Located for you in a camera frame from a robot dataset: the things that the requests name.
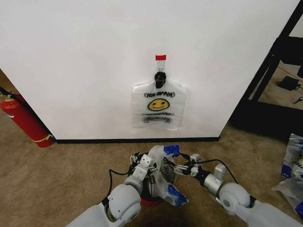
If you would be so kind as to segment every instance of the baseboard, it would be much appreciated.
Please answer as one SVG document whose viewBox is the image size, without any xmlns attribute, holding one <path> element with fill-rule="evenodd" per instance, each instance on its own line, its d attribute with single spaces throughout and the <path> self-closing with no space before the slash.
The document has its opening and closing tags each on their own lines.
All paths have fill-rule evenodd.
<svg viewBox="0 0 303 227">
<path fill-rule="evenodd" d="M 69 143 L 165 143 L 165 142 L 214 142 L 219 137 L 194 137 L 194 138 L 153 138 L 153 139 L 104 139 L 104 140 L 56 140 L 59 144 Z"/>
</svg>

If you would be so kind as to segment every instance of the black cable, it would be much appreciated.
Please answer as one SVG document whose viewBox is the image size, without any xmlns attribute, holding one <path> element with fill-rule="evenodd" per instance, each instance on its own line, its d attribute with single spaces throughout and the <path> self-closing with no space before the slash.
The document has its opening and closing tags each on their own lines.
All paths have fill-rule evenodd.
<svg viewBox="0 0 303 227">
<path fill-rule="evenodd" d="M 298 103 L 298 102 L 303 101 L 302 98 L 303 98 L 303 96 L 301 96 L 300 98 L 298 98 L 297 101 L 295 101 L 293 104 L 296 104 L 296 103 Z"/>
<path fill-rule="evenodd" d="M 235 183 L 238 183 L 238 181 L 236 180 L 235 176 L 232 174 L 232 172 L 230 171 L 230 169 L 227 167 L 227 165 L 219 160 L 219 159 L 210 159 L 210 160 L 206 160 L 206 161 L 202 161 L 202 162 L 198 162 L 198 164 L 203 164 L 203 163 L 209 163 L 209 162 L 220 162 L 222 165 L 224 165 L 226 167 L 226 169 L 228 170 L 228 172 L 230 173 L 230 175 L 232 176 L 233 180 L 235 181 Z"/>
<path fill-rule="evenodd" d="M 122 173 L 118 173 L 118 172 L 116 172 L 116 171 L 114 171 L 114 170 L 112 170 L 112 169 L 109 169 L 108 172 L 109 172 L 109 190 L 108 190 L 107 196 L 106 196 L 105 198 L 107 198 L 107 197 L 110 195 L 111 191 L 112 191 L 112 186 L 113 186 L 113 176 L 112 176 L 112 172 L 113 172 L 114 174 L 121 175 L 121 176 L 126 175 L 126 174 L 129 173 L 129 171 L 127 171 L 126 173 L 122 174 Z"/>
</svg>

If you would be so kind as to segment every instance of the black hook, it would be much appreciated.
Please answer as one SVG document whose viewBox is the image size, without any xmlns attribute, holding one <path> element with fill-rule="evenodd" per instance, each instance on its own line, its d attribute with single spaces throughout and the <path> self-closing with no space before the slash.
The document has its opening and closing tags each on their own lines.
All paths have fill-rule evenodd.
<svg viewBox="0 0 303 227">
<path fill-rule="evenodd" d="M 165 84 L 166 74 L 165 72 L 157 72 L 155 75 L 156 88 L 161 88 Z"/>
</svg>

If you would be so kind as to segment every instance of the yellow smiley face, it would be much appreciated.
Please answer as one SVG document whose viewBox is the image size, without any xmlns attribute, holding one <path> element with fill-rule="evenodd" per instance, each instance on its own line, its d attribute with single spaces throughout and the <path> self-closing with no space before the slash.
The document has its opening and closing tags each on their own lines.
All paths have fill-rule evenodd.
<svg viewBox="0 0 303 227">
<path fill-rule="evenodd" d="M 169 102 L 166 99 L 157 98 L 155 100 L 152 100 L 148 104 L 147 108 L 152 111 L 165 110 L 165 109 L 169 108 Z"/>
</svg>

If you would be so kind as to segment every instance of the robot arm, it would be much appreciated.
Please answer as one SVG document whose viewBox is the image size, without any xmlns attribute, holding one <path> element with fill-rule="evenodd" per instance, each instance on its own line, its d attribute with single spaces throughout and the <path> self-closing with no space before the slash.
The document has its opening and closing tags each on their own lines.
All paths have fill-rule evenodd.
<svg viewBox="0 0 303 227">
<path fill-rule="evenodd" d="M 198 154 L 190 157 L 193 166 L 177 166 L 175 172 L 181 175 L 191 175 L 207 188 L 211 196 L 222 205 L 230 215 L 237 215 L 249 227 L 303 227 L 276 207 L 262 203 L 237 183 L 224 184 L 226 167 L 218 164 L 214 174 L 202 169 Z"/>
<path fill-rule="evenodd" d="M 134 173 L 123 184 L 118 185 L 107 198 L 88 208 L 67 226 L 121 227 L 133 220 L 141 210 L 142 181 L 148 171 L 154 168 L 149 167 L 151 162 L 151 157 L 143 155 Z"/>
<path fill-rule="evenodd" d="M 249 227 L 303 227 L 274 206 L 255 200 L 237 183 L 224 184 L 226 167 L 218 164 L 214 174 L 202 168 L 198 154 L 190 157 L 190 166 L 176 166 L 175 173 L 191 175 L 207 188 L 210 195 L 230 215 L 237 215 Z M 142 181 L 153 171 L 152 158 L 143 155 L 135 171 L 118 185 L 101 203 L 88 208 L 68 227 L 121 227 L 133 220 L 141 210 Z"/>
</svg>

